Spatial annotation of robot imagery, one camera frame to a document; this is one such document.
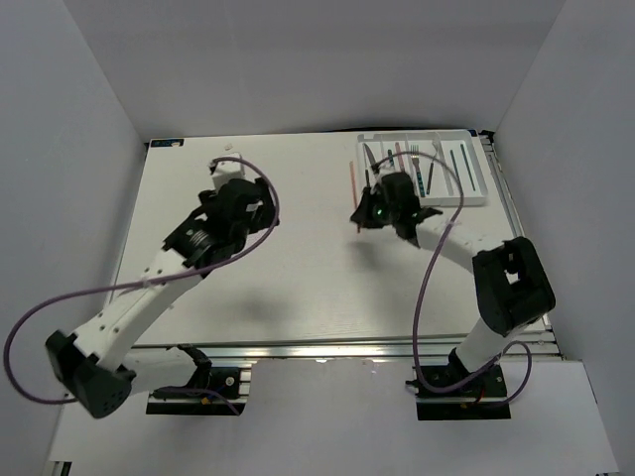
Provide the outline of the knife with pink handle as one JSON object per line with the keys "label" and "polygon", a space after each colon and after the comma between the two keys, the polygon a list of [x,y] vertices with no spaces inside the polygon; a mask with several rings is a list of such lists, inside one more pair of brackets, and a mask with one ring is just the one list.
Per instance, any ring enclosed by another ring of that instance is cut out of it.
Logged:
{"label": "knife with pink handle", "polygon": [[380,172],[381,166],[378,164],[378,161],[375,159],[374,153],[366,143],[363,144],[363,150],[367,156],[372,174],[377,176]]}

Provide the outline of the orange chopstick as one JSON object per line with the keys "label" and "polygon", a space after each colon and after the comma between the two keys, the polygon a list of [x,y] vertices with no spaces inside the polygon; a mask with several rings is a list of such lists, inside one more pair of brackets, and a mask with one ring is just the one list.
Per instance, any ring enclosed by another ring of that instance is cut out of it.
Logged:
{"label": "orange chopstick", "polygon": [[357,193],[357,181],[355,176],[355,165],[353,161],[348,163],[349,166],[349,174],[350,174],[350,182],[351,182],[351,190],[352,190],[352,202],[353,202],[353,212],[356,211],[358,207],[358,193]]}

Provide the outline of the spoon with pink handle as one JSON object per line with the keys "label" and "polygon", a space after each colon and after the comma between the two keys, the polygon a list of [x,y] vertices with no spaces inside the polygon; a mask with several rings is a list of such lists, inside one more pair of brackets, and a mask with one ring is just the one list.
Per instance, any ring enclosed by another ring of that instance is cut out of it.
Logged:
{"label": "spoon with pink handle", "polygon": [[402,159],[402,149],[399,142],[395,142],[395,156],[397,157],[397,163],[399,166],[399,171],[404,172],[405,166]]}

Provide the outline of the fork with teal handle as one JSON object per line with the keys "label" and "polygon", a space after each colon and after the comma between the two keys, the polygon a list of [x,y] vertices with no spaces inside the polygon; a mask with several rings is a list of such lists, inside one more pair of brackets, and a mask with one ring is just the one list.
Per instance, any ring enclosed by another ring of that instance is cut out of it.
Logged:
{"label": "fork with teal handle", "polygon": [[413,169],[415,171],[416,184],[420,198],[425,198],[426,189],[424,186],[423,174],[421,171],[420,150],[418,145],[414,144],[410,146],[410,157]]}

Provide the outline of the curved blade dark-handled knife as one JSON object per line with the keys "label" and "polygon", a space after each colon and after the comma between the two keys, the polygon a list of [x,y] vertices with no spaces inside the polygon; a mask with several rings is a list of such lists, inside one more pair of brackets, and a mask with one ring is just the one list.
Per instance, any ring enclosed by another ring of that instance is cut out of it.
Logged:
{"label": "curved blade dark-handled knife", "polygon": [[[441,141],[439,139],[433,139],[433,148],[434,148],[434,152],[432,153],[432,156],[435,159],[438,159],[440,157],[440,151],[441,151]],[[435,169],[435,161],[431,161],[430,162],[430,166],[429,166],[429,170],[428,170],[428,178],[427,178],[427,183],[426,183],[426,193],[427,195],[431,194],[431,190],[432,190],[432,182],[433,182],[433,178],[434,178],[434,169]]]}

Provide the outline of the teal chopstick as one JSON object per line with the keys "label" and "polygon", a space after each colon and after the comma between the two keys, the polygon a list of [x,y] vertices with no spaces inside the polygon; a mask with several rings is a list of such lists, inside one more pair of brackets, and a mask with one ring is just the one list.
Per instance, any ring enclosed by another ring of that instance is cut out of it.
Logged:
{"label": "teal chopstick", "polygon": [[461,196],[463,196],[462,183],[460,181],[460,174],[459,174],[459,171],[458,171],[457,162],[456,162],[456,158],[455,158],[455,154],[454,154],[453,150],[450,150],[450,159],[451,159],[454,176],[455,176],[456,183],[457,183],[457,189],[459,191],[459,194]]}
{"label": "teal chopstick", "polygon": [[474,176],[473,176],[473,173],[472,173],[472,166],[471,166],[471,162],[470,162],[470,159],[469,159],[469,154],[467,152],[467,149],[465,147],[464,142],[460,142],[459,146],[460,146],[460,150],[461,150],[461,153],[462,153],[465,173],[466,173],[466,176],[468,177],[468,180],[469,180],[469,183],[470,183],[470,186],[471,186],[471,190],[472,190],[472,194],[476,194],[476,192],[477,192],[476,183],[475,183]]}

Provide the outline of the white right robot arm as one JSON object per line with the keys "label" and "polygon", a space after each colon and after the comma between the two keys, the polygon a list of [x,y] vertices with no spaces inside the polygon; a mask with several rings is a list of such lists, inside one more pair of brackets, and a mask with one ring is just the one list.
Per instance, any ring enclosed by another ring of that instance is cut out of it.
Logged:
{"label": "white right robot arm", "polygon": [[392,227],[397,236],[433,253],[420,287],[423,295],[438,258],[473,276],[479,318],[448,356],[449,386],[468,396],[484,382],[483,372],[516,335],[556,306],[556,296],[537,250],[524,236],[503,240],[478,234],[424,207],[405,173],[391,173],[363,188],[350,221],[361,229]]}

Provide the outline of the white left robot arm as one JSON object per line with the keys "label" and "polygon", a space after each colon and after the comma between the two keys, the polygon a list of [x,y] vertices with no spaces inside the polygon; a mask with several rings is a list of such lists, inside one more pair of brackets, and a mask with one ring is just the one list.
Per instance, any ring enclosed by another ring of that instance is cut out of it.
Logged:
{"label": "white left robot arm", "polygon": [[58,380],[95,418],[143,392],[212,395],[211,362],[191,344],[138,349],[139,337],[212,270],[244,253],[249,235],[278,223],[263,178],[232,178],[199,195],[200,205],[164,240],[140,286],[125,291],[71,334],[54,332],[46,349]]}

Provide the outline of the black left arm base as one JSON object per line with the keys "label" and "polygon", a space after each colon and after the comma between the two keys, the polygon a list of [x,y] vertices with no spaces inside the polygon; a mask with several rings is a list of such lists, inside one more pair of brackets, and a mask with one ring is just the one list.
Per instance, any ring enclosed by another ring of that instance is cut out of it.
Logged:
{"label": "black left arm base", "polygon": [[195,364],[195,371],[182,386],[161,388],[150,394],[146,414],[150,416],[239,417],[246,404],[241,401],[239,367],[216,367],[209,357],[190,344],[177,349]]}

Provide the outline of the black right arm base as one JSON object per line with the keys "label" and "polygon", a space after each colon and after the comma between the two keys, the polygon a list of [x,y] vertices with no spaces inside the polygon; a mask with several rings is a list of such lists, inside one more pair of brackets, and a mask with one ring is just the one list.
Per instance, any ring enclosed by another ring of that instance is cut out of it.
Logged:
{"label": "black right arm base", "polygon": [[434,393],[418,380],[406,381],[416,400],[419,421],[503,420],[511,418],[507,386],[499,364],[494,364],[460,389]]}

